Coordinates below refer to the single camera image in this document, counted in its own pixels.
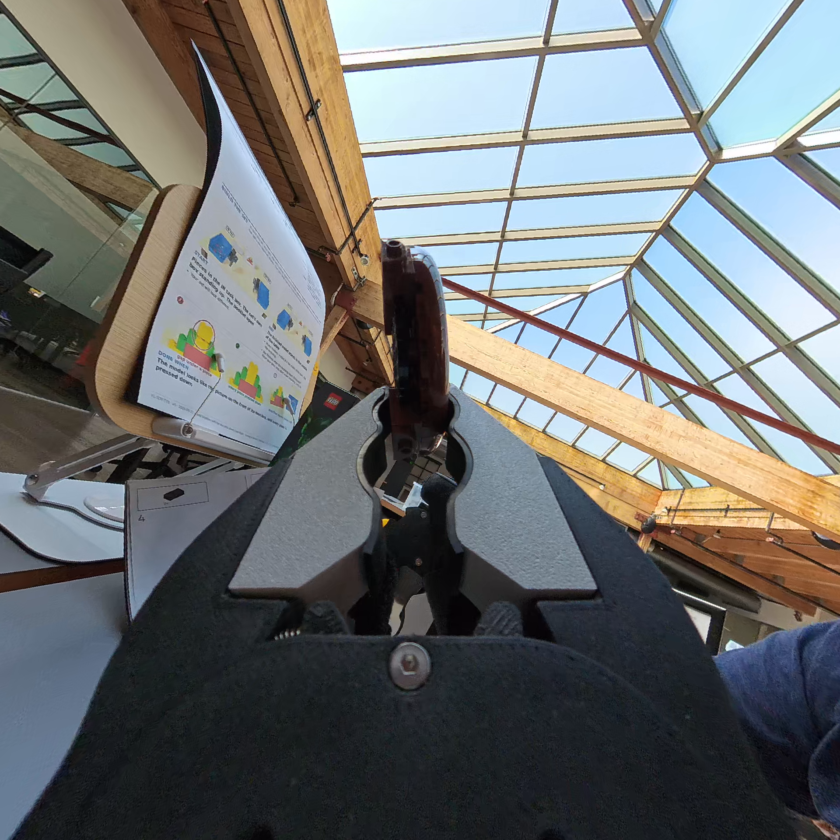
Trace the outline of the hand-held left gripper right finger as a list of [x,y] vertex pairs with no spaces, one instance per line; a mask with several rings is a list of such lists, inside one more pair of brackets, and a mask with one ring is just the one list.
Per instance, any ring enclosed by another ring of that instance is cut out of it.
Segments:
[[436,635],[471,635],[497,602],[526,612],[538,602],[599,594],[589,564],[536,452],[453,388],[445,467],[455,488],[443,518],[453,557],[424,585]]

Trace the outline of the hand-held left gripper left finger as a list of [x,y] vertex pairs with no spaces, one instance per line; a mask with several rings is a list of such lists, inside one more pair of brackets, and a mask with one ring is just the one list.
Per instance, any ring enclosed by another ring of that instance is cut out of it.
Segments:
[[389,390],[361,400],[265,474],[279,479],[228,589],[282,601],[331,602],[357,634],[391,635],[397,574],[377,546]]

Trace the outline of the brown round brick model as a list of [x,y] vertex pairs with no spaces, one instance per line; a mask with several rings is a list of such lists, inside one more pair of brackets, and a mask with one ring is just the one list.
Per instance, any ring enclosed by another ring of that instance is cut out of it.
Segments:
[[394,369],[392,449],[396,459],[410,461],[434,451],[452,415],[444,284],[431,255],[397,239],[382,241],[381,264]]

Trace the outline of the black toy set box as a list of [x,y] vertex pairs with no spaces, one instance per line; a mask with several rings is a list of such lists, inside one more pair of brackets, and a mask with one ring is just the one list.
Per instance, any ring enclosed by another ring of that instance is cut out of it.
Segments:
[[359,402],[360,398],[357,395],[327,382],[319,374],[309,406],[269,462],[269,466],[273,467],[282,459],[293,456]]

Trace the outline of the wooden roof beam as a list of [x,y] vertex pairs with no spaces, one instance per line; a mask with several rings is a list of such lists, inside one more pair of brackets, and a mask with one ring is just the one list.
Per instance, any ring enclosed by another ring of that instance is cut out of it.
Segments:
[[450,360],[823,536],[838,487],[495,334],[447,317]]

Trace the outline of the red ceiling pipe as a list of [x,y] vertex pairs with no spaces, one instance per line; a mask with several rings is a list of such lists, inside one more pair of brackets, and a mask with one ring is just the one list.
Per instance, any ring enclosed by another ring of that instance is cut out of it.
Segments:
[[818,436],[813,432],[807,431],[798,426],[787,423],[775,415],[763,413],[755,408],[751,408],[750,406],[746,406],[740,402],[734,401],[718,392],[711,391],[710,389],[703,387],[693,381],[687,381],[685,379],[679,378],[676,375],[673,375],[666,371],[662,371],[650,364],[632,358],[623,353],[619,353],[615,350],[606,347],[604,344],[598,344],[596,342],[593,342],[585,337],[571,332],[570,330],[564,329],[558,325],[555,325],[535,315],[532,315],[529,312],[520,310],[506,303],[503,303],[500,299],[492,298],[486,293],[464,287],[463,285],[456,283],[453,280],[448,279],[446,277],[442,279],[442,282],[444,288],[446,288],[447,290],[453,291],[457,294],[464,296],[467,299],[476,301],[490,308],[498,310],[499,312],[508,315],[511,319],[514,319],[515,321],[524,322],[530,326],[533,326],[534,328],[551,333],[552,335],[556,336],[561,340],[567,340],[588,351],[593,352],[596,355],[601,355],[609,359],[610,361],[614,361],[618,364],[623,364],[626,367],[632,369],[633,371],[646,375],[652,379],[657,380],[658,382],[666,383],[668,385],[673,386],[675,389],[682,390],[694,396],[698,396],[699,398],[716,404],[720,407],[721,410],[728,410],[742,417],[752,419],[767,427],[773,427],[779,430],[780,432],[788,434],[794,438],[798,438],[805,444],[813,446],[815,448],[823,449],[826,452],[830,452],[834,455],[839,454],[839,443]]

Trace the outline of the printed instruction sheet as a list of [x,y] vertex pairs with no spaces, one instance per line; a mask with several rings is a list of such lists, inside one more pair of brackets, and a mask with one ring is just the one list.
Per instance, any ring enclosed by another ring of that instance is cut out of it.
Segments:
[[319,357],[326,301],[307,249],[193,47],[206,170],[139,363],[139,405],[268,459]]

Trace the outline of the person in blue shirt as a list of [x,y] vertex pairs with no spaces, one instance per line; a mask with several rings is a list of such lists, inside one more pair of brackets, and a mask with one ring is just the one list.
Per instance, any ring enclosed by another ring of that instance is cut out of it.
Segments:
[[839,830],[839,621],[714,657],[771,790],[826,838]]

